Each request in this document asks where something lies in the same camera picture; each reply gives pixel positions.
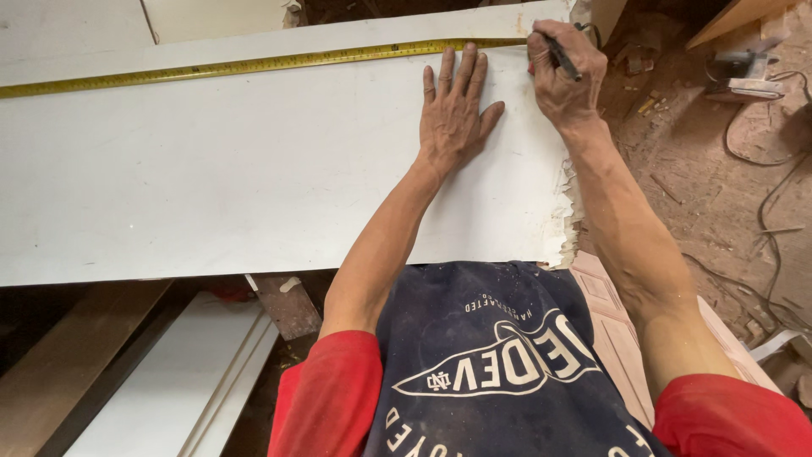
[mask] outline navy t-shirt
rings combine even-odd
[[[569,271],[407,266],[377,335],[383,383],[366,457],[670,455],[592,351]]]

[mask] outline hand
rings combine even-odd
[[[504,102],[496,102],[479,114],[479,97],[488,69],[487,56],[477,55],[475,44],[466,44],[452,86],[454,56],[451,47],[443,52],[437,89],[434,88],[431,67],[423,70],[425,101],[417,160],[426,161],[442,177],[482,152],[485,140],[505,108]]]
[[[575,82],[562,67],[554,67],[544,35],[554,38],[583,79]],[[584,120],[598,119],[598,92],[607,72],[607,57],[571,24],[537,20],[527,37],[527,53],[535,71],[536,103],[560,131]]]

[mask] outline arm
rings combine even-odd
[[[456,80],[454,50],[443,53],[438,87],[431,67],[423,71],[420,152],[406,175],[369,220],[335,275],[324,302],[323,338],[342,330],[375,333],[389,289],[412,252],[426,208],[452,171],[479,154],[504,111],[497,102],[479,114],[488,67],[468,43]]]
[[[673,379],[738,373],[699,314],[697,291],[671,234],[649,207],[596,111],[607,59],[570,24],[537,21],[528,38],[536,101],[561,133],[581,185],[590,236],[631,318],[652,399]],[[583,80],[554,68],[555,38]]]

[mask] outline yellow tape measure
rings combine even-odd
[[[470,41],[476,43],[479,48],[527,44],[526,38],[449,38],[446,40],[412,41],[394,45],[283,55],[264,59],[237,60],[235,62],[211,63],[208,65],[148,70],[145,72],[119,73],[118,75],[91,76],[72,80],[7,85],[0,87],[0,98],[59,94],[61,92],[74,92],[77,90],[106,89],[125,85],[142,85],[156,82],[209,78],[212,76],[268,72],[271,70],[327,65],[330,63],[390,59],[393,57],[419,54],[437,54],[442,53],[448,46],[453,47],[455,50],[462,50],[465,43]]]

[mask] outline red sleeve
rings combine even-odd
[[[268,456],[360,455],[382,376],[372,333],[348,330],[317,341],[279,380]]]
[[[809,455],[812,425],[789,398],[721,375],[671,381],[652,432],[678,456]]]

